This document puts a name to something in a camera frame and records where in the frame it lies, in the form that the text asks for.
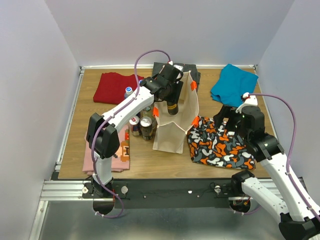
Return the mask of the silver top can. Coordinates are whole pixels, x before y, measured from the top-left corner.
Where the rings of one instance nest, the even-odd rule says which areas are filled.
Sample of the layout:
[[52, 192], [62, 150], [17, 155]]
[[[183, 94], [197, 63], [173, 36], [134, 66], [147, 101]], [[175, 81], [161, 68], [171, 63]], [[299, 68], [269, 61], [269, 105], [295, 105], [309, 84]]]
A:
[[174, 116], [179, 112], [179, 104], [177, 102], [167, 101], [166, 105], [167, 105], [167, 112], [170, 115]]
[[145, 116], [140, 120], [140, 128], [142, 132], [142, 138], [146, 141], [153, 138], [153, 125], [150, 117]]

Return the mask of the beige canvas tote bag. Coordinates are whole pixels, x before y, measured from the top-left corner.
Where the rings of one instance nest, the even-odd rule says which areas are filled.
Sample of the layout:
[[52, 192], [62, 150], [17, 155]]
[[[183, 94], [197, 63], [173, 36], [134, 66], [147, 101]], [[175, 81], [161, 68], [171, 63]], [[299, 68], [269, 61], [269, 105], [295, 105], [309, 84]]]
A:
[[153, 115], [157, 122], [157, 128], [153, 150], [183, 153], [184, 140], [199, 114], [198, 84], [193, 80], [191, 73], [191, 71], [184, 72], [181, 78], [183, 86], [178, 100], [177, 114], [170, 115], [167, 103], [164, 101], [154, 104]]

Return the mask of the blue cap water bottle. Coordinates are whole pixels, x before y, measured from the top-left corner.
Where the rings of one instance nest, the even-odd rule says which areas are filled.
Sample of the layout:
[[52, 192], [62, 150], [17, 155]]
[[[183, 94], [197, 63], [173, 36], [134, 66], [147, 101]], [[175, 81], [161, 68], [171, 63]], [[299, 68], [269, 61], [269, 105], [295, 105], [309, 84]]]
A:
[[133, 89], [132, 89], [130, 86], [126, 87], [126, 88], [125, 88], [125, 93], [124, 93], [124, 98], [126, 99], [126, 98], [129, 97], [133, 92], [134, 92], [134, 91], [133, 91]]

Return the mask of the red top can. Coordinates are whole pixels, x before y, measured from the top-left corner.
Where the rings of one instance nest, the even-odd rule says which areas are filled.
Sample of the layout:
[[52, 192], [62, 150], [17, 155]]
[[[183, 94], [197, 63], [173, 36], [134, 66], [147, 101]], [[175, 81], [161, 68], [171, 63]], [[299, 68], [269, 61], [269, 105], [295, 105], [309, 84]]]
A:
[[138, 137], [141, 135], [140, 119], [138, 116], [133, 116], [129, 120], [129, 126], [130, 126], [130, 131], [133, 136]]

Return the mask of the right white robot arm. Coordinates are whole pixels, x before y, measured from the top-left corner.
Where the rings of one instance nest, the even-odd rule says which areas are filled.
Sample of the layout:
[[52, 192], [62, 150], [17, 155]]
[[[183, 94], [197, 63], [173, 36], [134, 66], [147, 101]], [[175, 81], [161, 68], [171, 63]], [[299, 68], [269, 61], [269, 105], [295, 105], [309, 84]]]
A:
[[231, 177], [230, 191], [252, 197], [278, 224], [286, 240], [309, 240], [320, 233], [320, 207], [303, 187], [289, 158], [274, 136], [265, 132], [265, 115], [256, 105], [239, 108], [223, 105], [213, 117], [218, 128], [227, 118], [226, 129], [238, 134], [247, 151], [267, 171], [280, 197], [264, 187], [249, 170]]

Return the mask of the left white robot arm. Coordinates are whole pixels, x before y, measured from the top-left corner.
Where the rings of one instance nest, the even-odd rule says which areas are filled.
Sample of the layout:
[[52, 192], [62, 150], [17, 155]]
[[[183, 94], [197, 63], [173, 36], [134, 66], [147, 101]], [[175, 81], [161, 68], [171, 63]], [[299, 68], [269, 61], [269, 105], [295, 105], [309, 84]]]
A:
[[181, 66], [164, 64], [158, 74], [138, 80], [136, 90], [116, 107], [90, 117], [86, 140], [91, 149], [93, 179], [96, 181], [93, 191], [99, 197], [107, 197], [111, 191], [112, 157], [120, 147], [118, 132], [155, 101], [178, 101], [183, 86], [182, 70]]

